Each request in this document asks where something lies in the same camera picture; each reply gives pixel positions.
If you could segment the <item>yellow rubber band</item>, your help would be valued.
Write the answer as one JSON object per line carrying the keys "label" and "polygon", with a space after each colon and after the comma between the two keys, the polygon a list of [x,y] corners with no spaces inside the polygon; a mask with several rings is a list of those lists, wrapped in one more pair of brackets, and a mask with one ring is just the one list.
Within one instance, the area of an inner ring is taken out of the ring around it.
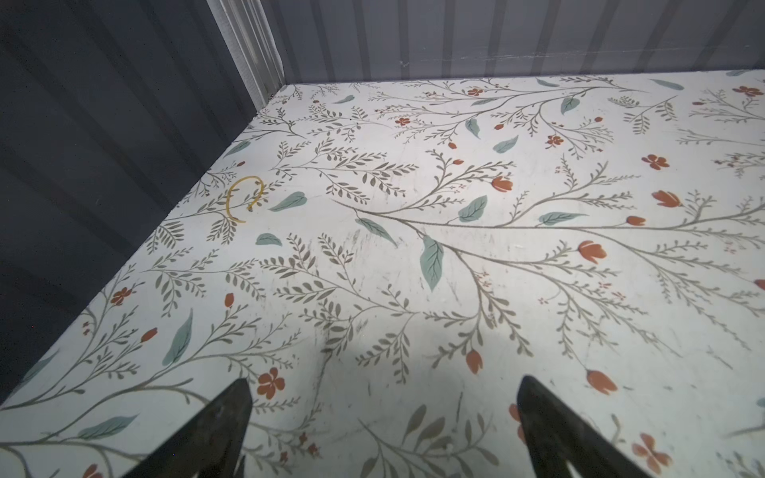
{"label": "yellow rubber band", "polygon": [[232,213],[231,200],[232,200],[234,191],[246,181],[254,181],[258,185],[255,195],[253,195],[253,197],[249,201],[245,202],[246,209],[249,212],[253,211],[253,208],[257,205],[257,203],[259,202],[259,200],[261,199],[261,197],[263,196],[265,192],[265,182],[262,178],[260,178],[257,175],[249,175],[249,176],[242,177],[241,179],[238,179],[237,181],[235,181],[235,183],[233,183],[231,187],[229,187],[225,197],[225,213],[227,218],[236,224],[245,224],[246,221],[236,217]]}

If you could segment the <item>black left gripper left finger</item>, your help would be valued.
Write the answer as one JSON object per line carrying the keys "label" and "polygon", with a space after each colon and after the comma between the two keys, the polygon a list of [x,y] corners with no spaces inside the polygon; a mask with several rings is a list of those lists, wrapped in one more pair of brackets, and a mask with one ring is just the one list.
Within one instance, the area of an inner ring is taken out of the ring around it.
{"label": "black left gripper left finger", "polygon": [[249,383],[239,378],[127,476],[242,477],[242,446],[251,411]]}

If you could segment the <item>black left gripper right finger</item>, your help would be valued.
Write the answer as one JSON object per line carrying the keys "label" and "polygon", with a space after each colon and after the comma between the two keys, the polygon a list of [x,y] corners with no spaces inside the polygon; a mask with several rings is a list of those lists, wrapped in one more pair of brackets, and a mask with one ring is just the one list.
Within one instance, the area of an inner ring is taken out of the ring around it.
{"label": "black left gripper right finger", "polygon": [[534,376],[522,378],[517,405],[537,477],[647,475]]}

